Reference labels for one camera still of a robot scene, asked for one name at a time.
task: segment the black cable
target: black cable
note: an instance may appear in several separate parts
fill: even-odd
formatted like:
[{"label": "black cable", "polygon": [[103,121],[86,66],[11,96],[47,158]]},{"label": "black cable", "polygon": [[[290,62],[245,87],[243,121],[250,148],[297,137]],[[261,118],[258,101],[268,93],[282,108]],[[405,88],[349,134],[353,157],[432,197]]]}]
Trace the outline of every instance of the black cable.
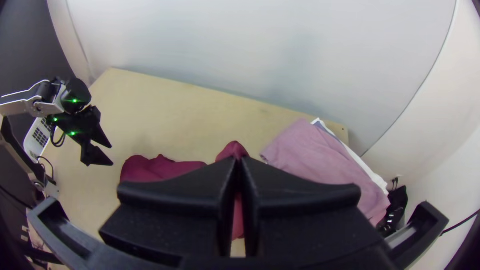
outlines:
[{"label": "black cable", "polygon": [[471,220],[473,217],[475,217],[478,213],[480,213],[480,209],[478,211],[476,211],[475,213],[473,213],[471,216],[465,218],[462,222],[458,223],[457,225],[455,226],[452,226],[444,231],[441,232],[440,236],[443,236],[444,234],[450,232],[451,230],[454,230],[460,226],[462,226],[464,223],[466,223],[467,221]]},{"label": "black cable", "polygon": [[51,133],[50,133],[50,141],[51,141],[51,144],[52,144],[54,147],[61,147],[62,145],[64,145],[66,134],[63,133],[63,134],[61,135],[60,139],[58,139],[58,141],[54,141],[54,135],[55,135],[55,127],[52,126],[52,127],[51,127]]},{"label": "black cable", "polygon": [[17,203],[23,205],[24,207],[28,208],[28,209],[33,209],[32,206],[28,205],[27,203],[21,201],[19,198],[17,198],[15,195],[13,195],[12,193],[10,193],[8,190],[6,190],[3,186],[0,185],[0,190],[2,190],[4,193],[8,194],[12,199],[14,199]]},{"label": "black cable", "polygon": [[50,164],[50,167],[51,167],[51,180],[52,180],[53,182],[55,182],[54,166],[52,165],[52,163],[51,163],[48,159],[46,159],[46,158],[43,157],[43,156],[39,156],[39,157],[36,158],[36,160],[38,160],[39,163],[40,163],[40,159],[43,159],[43,160],[45,160],[46,162],[48,162],[48,164]]}]

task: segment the white cloth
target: white cloth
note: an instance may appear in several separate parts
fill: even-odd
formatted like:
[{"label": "white cloth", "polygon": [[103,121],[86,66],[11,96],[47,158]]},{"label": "white cloth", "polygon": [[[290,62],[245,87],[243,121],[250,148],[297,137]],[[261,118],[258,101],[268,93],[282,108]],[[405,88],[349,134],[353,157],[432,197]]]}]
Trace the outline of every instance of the white cloth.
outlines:
[{"label": "white cloth", "polygon": [[[317,122],[320,122],[320,124],[325,128],[325,130],[330,133],[331,135],[335,136],[335,134],[325,125],[325,123],[320,120],[320,118],[317,118],[315,120],[313,120],[311,122],[311,124],[315,124]],[[370,179],[377,185],[381,188],[381,190],[383,191],[383,193],[385,193],[385,195],[388,195],[389,192],[387,190],[387,183],[384,181],[384,179],[374,173],[372,171],[372,169],[370,169],[370,167],[365,164],[365,162],[359,157],[359,155],[357,155],[354,151],[352,151],[352,149],[350,149],[350,147],[348,147],[345,143],[343,143],[342,141],[340,141],[343,146],[345,147],[345,149],[347,150],[347,152],[350,154],[350,156],[358,163],[358,165],[360,165],[360,167],[365,171],[365,173],[370,177]]]}]

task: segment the fabric pile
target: fabric pile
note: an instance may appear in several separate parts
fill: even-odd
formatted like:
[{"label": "fabric pile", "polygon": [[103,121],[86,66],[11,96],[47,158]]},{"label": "fabric pile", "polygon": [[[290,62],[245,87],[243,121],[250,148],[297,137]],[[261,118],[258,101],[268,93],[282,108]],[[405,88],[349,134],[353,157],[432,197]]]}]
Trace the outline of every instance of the fabric pile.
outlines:
[{"label": "fabric pile", "polygon": [[[248,152],[237,141],[230,142],[218,154],[215,162],[227,157],[240,159]],[[387,213],[390,201],[387,183],[343,144],[319,119],[309,123],[300,119],[279,134],[260,156],[269,165],[297,177],[321,184],[355,184],[360,187],[358,209],[373,226]],[[130,157],[123,165],[120,181],[155,182],[173,179],[206,166],[200,161],[175,162],[159,155],[147,159]],[[242,202],[236,197],[232,239],[243,235]]]}]

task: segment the red cloth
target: red cloth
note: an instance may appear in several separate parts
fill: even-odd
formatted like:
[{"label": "red cloth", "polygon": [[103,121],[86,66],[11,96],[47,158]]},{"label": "red cloth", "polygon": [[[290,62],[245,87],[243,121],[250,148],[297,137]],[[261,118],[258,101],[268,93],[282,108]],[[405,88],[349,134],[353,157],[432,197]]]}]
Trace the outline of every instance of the red cloth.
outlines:
[{"label": "red cloth", "polygon": [[[232,141],[217,155],[215,162],[228,157],[235,157],[238,160],[244,156],[249,157],[247,150],[245,150],[238,141]],[[147,159],[141,155],[134,155],[127,159],[123,164],[123,167],[121,168],[120,182],[129,181],[136,183],[149,183],[164,181],[195,171],[206,165],[206,163],[201,161],[175,162],[161,154],[154,159]],[[240,193],[237,193],[235,196],[233,213],[232,240],[243,236],[243,220],[242,198]]]}]

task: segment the wooden table surface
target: wooden table surface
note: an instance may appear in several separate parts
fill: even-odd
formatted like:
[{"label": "wooden table surface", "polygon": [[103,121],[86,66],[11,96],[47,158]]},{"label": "wooden table surface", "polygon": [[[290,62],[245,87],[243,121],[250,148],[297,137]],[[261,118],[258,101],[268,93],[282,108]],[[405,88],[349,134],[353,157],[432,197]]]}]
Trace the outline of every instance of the wooden table surface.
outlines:
[{"label": "wooden table surface", "polygon": [[[210,164],[229,142],[239,141],[253,158],[260,160],[260,152],[291,123],[300,118],[317,118],[114,68],[106,71],[90,92],[91,104],[101,111],[100,124],[113,146],[100,148],[114,165],[85,166],[80,162],[80,146],[70,138],[61,148],[49,143],[43,155],[54,165],[59,200],[71,222],[97,239],[99,228],[120,205],[117,185],[122,165],[129,157],[152,159],[162,154],[175,161]],[[330,121],[326,124],[348,144],[344,126]],[[61,133],[55,134],[56,140]]]}]

